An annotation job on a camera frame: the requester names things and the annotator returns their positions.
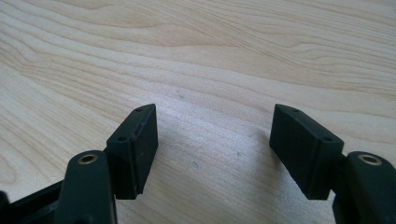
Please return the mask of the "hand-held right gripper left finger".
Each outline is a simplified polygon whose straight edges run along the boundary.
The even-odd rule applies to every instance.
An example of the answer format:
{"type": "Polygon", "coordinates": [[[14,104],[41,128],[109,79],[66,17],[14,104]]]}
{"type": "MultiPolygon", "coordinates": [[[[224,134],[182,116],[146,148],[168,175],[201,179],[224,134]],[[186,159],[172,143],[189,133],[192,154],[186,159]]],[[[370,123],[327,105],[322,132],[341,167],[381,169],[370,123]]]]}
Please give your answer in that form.
{"type": "Polygon", "coordinates": [[[114,194],[134,200],[143,193],[158,148],[156,105],[134,109],[106,141],[114,194]]]}

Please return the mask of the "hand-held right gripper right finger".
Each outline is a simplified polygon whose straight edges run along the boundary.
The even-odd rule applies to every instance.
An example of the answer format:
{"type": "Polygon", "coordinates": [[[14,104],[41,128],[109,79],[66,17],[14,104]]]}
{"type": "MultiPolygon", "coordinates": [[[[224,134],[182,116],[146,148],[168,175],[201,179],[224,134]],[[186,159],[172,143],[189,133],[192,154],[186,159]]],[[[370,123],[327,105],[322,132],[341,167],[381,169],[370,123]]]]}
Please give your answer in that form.
{"type": "Polygon", "coordinates": [[[309,200],[326,200],[344,141],[303,111],[275,105],[270,148],[309,200]]]}

